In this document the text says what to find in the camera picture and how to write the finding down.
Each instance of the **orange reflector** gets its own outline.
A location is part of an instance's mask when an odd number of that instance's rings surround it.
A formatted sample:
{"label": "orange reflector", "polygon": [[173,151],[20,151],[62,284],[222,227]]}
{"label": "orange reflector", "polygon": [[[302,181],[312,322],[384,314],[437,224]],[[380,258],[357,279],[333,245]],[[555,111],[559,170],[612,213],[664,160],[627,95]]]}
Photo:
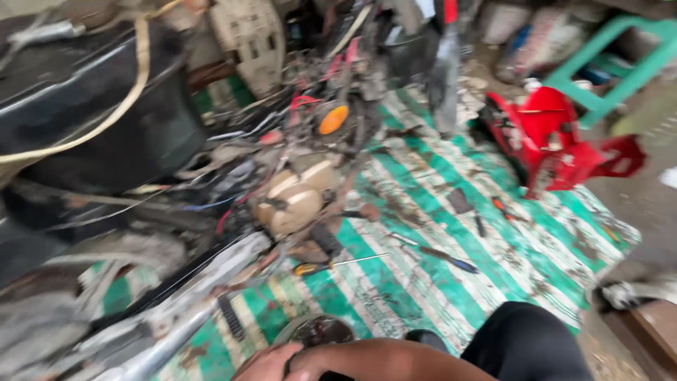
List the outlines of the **orange reflector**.
{"label": "orange reflector", "polygon": [[339,106],[331,110],[320,123],[320,133],[327,135],[338,130],[347,116],[348,106]]}

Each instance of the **yellow screwdriver handle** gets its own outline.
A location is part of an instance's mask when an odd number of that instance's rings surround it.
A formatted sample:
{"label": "yellow screwdriver handle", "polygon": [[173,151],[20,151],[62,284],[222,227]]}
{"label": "yellow screwdriver handle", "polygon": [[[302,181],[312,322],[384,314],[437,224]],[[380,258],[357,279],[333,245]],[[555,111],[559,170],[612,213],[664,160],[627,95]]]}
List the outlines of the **yellow screwdriver handle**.
{"label": "yellow screwdriver handle", "polygon": [[334,268],[334,262],[327,261],[323,263],[302,263],[292,270],[296,276],[304,277],[305,275],[317,274],[320,271]]}

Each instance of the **black fuel tank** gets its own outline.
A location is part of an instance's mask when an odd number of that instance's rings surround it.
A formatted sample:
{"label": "black fuel tank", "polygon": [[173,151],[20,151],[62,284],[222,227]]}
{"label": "black fuel tank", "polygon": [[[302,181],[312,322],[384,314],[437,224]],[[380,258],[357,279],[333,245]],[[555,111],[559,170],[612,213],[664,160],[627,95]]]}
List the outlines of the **black fuel tank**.
{"label": "black fuel tank", "polygon": [[[32,21],[0,22],[0,41]],[[127,191],[185,165],[206,138],[192,104],[179,35],[149,22],[151,71],[137,102],[111,127],[19,176],[83,193]],[[0,155],[69,141],[95,128],[137,74],[133,23],[23,49],[0,78]]]}

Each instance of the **green plastic chair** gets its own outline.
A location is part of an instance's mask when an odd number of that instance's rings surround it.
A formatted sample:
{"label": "green plastic chair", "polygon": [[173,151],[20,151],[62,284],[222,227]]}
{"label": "green plastic chair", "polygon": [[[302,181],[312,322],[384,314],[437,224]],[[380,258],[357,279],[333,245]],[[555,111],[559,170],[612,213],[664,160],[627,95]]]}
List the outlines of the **green plastic chair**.
{"label": "green plastic chair", "polygon": [[[653,33],[661,42],[640,62],[632,72],[616,85],[604,97],[576,86],[571,77],[596,57],[608,44],[636,26],[640,30]],[[576,54],[551,74],[543,85],[554,87],[588,109],[579,120],[580,128],[590,129],[619,103],[640,89],[649,79],[673,58],[677,56],[677,20],[652,21],[639,16],[617,16],[604,25]]]}

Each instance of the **green striped tarp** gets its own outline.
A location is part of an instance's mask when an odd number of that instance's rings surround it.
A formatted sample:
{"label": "green striped tarp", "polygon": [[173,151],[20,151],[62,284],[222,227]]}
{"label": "green striped tarp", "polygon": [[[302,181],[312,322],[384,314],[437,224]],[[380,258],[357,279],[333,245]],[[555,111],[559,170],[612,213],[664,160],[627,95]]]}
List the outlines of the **green striped tarp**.
{"label": "green striped tarp", "polygon": [[[451,141],[432,137],[430,115],[416,107],[416,99],[417,94],[403,90],[389,93],[380,109],[383,123],[389,132],[421,125],[431,137],[388,133],[391,137],[372,143],[372,159],[349,193],[347,209],[373,203],[382,216],[377,223],[346,219],[338,232],[349,258],[391,255],[302,279],[290,275],[294,264],[288,261],[285,271],[267,284],[234,299],[244,341],[232,338],[217,313],[157,380],[228,380],[288,322],[309,313],[338,315],[360,338],[397,338],[410,329],[430,329],[446,338],[455,355],[507,300],[543,306],[573,331],[578,329],[578,312],[588,305],[586,291],[594,286],[595,273],[621,260],[629,249],[607,236],[593,216],[593,210],[605,211],[604,206],[582,186],[575,192],[549,193],[541,201],[522,199],[515,175],[495,148],[476,146],[465,131]],[[479,104],[465,102],[461,122],[477,108]],[[481,215],[485,238],[477,233],[474,213],[456,215],[447,201],[455,188],[464,191]],[[533,224],[506,221],[492,205],[492,196]],[[637,231],[630,231],[638,239]],[[409,255],[388,232],[468,260],[481,273],[466,273],[416,248],[416,255]],[[596,250],[595,259],[580,251],[577,237]],[[114,284],[109,294],[115,295],[106,297],[102,313],[129,302],[132,298],[125,295],[138,295],[155,281],[147,269],[133,270]]]}

